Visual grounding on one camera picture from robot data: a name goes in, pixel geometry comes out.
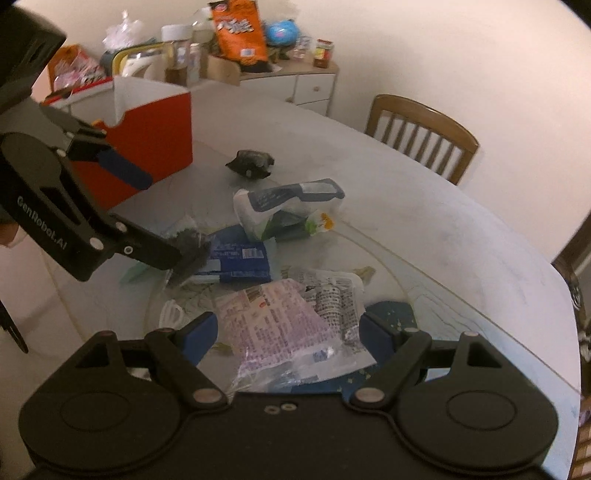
wall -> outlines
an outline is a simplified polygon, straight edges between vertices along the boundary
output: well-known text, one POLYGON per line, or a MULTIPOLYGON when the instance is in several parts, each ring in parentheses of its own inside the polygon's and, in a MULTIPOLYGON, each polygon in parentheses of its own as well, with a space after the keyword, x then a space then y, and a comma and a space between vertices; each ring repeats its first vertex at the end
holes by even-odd
MULTIPOLYGON (((203 0, 22 0, 92 51, 125 6, 150 32, 203 0)), ((460 184, 549 260, 591 208, 591 31, 558 0, 259 0, 336 43, 332 116, 363 129, 396 93, 457 119, 481 148, 460 184)))

blue ball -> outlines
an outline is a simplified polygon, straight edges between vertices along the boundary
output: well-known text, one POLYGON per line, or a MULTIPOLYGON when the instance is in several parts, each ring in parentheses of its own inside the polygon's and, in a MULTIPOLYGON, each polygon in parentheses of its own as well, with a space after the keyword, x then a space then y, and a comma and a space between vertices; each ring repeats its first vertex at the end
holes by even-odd
POLYGON ((286 47, 296 43, 300 35, 300 29, 292 20, 282 20, 280 22, 267 25, 265 36, 267 43, 274 47, 286 47))

white marble table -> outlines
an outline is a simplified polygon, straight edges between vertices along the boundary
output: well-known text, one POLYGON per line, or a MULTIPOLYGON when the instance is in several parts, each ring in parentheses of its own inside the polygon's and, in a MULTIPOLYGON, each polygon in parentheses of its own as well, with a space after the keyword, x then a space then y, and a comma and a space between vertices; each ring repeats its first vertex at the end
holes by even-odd
MULTIPOLYGON (((223 165, 237 150, 268 151, 270 179, 257 186, 331 177, 345 190, 335 232, 281 247, 281 261, 378 272, 366 302, 409 301, 435 338, 479 332, 554 403, 557 438, 544 463, 566 479, 579 410, 574 316, 564 282, 544 258, 493 214, 426 168, 315 113, 204 82, 193 91, 194 163, 117 207, 161 232, 184 214, 209 229, 236 222, 232 194, 248 182, 223 165)), ((86 284, 71 279, 30 240, 0 251, 0 297, 30 346, 23 355, 0 334, 0 478, 30 461, 17 430, 22 402, 94 331, 142 336, 160 276, 120 285, 133 264, 115 257, 86 284)))

silver bolt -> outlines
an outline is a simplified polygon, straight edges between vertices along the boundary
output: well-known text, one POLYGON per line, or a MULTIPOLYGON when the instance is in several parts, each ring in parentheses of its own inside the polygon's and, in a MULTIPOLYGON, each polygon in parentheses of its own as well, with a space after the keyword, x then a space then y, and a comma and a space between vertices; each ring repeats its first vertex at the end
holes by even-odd
POLYGON ((193 393, 193 398, 199 403, 217 403, 222 399, 222 393, 215 388, 200 388, 193 393))
POLYGON ((357 390, 355 397, 363 403, 378 403, 386 398, 386 394, 379 388, 366 387, 357 390))
POLYGON ((103 242, 101 242, 95 236, 90 239, 90 246, 92 248, 94 248, 95 250, 103 250, 103 249, 105 249, 105 246, 103 245, 103 242))
POLYGON ((265 407, 265 413, 268 413, 269 415, 279 415, 281 413, 281 409, 275 405, 267 405, 265 407))
POLYGON ((283 411, 294 411, 294 410, 297 410, 297 405, 295 403, 284 403, 281 406, 281 409, 283 411))

orange snack bag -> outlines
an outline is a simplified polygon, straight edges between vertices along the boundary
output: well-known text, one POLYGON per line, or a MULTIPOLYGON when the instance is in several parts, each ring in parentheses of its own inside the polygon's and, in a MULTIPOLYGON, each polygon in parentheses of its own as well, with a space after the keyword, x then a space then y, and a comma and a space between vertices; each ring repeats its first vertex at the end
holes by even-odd
POLYGON ((222 0, 209 5, 223 56, 238 62, 243 72, 268 72, 267 42, 256 2, 222 0))

